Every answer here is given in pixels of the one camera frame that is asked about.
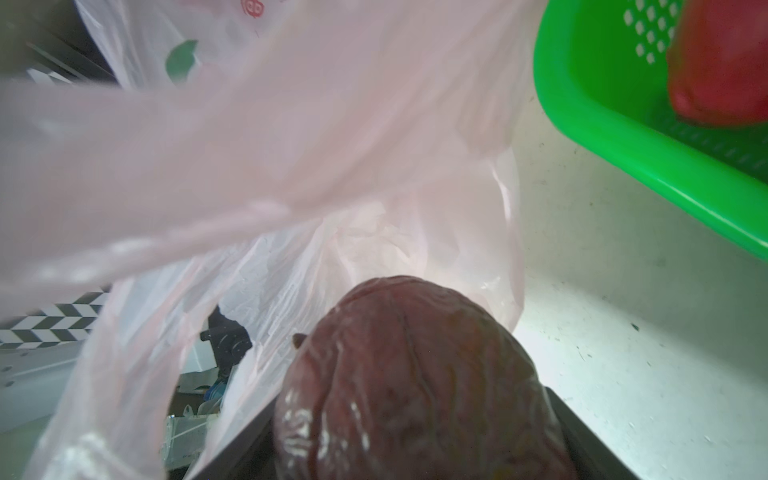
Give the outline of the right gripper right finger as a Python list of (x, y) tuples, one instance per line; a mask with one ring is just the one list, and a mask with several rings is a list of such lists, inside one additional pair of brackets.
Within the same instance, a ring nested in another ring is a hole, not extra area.
[(551, 388), (546, 387), (545, 391), (581, 480), (639, 479)]

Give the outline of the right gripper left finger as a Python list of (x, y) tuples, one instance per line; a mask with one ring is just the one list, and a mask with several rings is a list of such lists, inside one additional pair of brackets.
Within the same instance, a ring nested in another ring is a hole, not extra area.
[(277, 398), (227, 445), (193, 480), (277, 480), (273, 416)]

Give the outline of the pink plastic bag fruit print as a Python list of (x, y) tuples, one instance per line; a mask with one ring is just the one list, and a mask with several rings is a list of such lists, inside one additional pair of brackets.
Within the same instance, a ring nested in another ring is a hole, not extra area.
[(215, 309), (252, 348), (199, 464), (275, 396), (290, 335), (411, 275), (508, 329), (512, 131), (542, 1), (81, 1), (116, 83), (1, 82), (1, 316), (111, 291), (25, 470), (161, 479)]

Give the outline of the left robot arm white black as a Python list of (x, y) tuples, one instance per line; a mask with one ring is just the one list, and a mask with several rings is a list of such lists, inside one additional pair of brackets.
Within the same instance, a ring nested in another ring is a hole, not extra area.
[(220, 412), (233, 369), (240, 363), (246, 352), (252, 348), (247, 330), (221, 313), (216, 306), (208, 317), (208, 327), (200, 333), (203, 342), (209, 342), (218, 369), (217, 379), (203, 395), (198, 415)]

